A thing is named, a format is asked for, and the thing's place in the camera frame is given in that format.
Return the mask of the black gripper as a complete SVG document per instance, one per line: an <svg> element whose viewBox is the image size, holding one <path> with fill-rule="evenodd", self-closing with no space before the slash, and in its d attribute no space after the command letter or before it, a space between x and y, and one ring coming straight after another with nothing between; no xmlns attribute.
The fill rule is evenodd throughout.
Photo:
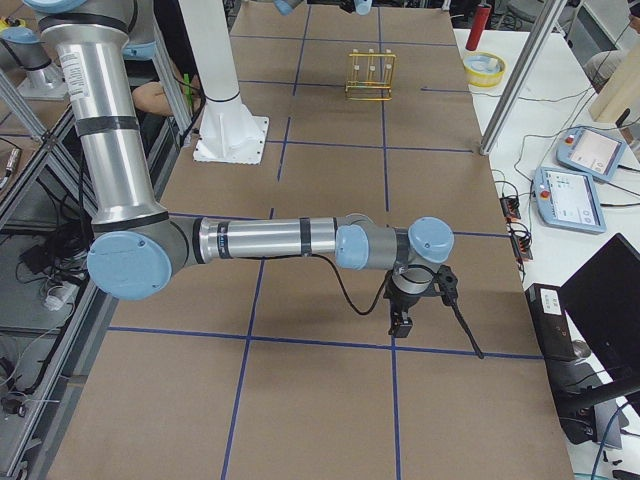
<svg viewBox="0 0 640 480"><path fill-rule="evenodd" d="M403 274L391 273L385 281L383 297L389 301L390 328L388 334L393 338L406 338L413 321L409 310L424 297L438 297L440 292L436 288L433 275L429 279L412 279Z"/></svg>

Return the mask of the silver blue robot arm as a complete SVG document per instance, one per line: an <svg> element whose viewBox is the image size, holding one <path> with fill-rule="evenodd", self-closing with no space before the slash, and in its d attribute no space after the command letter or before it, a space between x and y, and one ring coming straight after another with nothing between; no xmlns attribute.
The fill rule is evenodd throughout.
<svg viewBox="0 0 640 480"><path fill-rule="evenodd" d="M305 0L273 0L273 4L278 12L283 16L290 15Z"/></svg>

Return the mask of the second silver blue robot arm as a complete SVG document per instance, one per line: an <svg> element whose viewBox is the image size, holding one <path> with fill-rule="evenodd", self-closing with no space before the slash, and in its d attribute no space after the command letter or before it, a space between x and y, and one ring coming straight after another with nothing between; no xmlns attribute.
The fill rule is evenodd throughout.
<svg viewBox="0 0 640 480"><path fill-rule="evenodd" d="M316 258L334 272L381 272L376 295L389 303L392 337L409 334L409 311L422 298L456 306L457 280L447 265L454 236L445 222L424 217L395 228L329 205L332 195L348 199L365 191L364 166L383 160L374 146L296 143L295 168L311 172L288 181L287 206L266 217L277 184L275 154L286 140L272 139L268 118L253 115L242 101L220 5L194 1L183 11L199 60L199 138L194 168L162 197L152 190L123 60L132 35L150 24L150 11L132 1L34 1L31 8L71 90L97 200L88 269L102 291L140 301L188 268L215 265L218 282L195 287L185 300L185 310L196 311L202 297L237 302L231 261L272 262L270 321L309 324L356 315L355 306L338 309L302 268L303 260Z"/></svg>

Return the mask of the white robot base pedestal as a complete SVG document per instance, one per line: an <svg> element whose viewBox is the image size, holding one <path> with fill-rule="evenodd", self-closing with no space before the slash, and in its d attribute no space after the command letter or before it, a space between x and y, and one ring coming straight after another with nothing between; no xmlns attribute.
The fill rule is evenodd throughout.
<svg viewBox="0 0 640 480"><path fill-rule="evenodd" d="M269 119L252 115L242 100L223 3L187 0L180 8L204 107L194 159L257 165Z"/></svg>

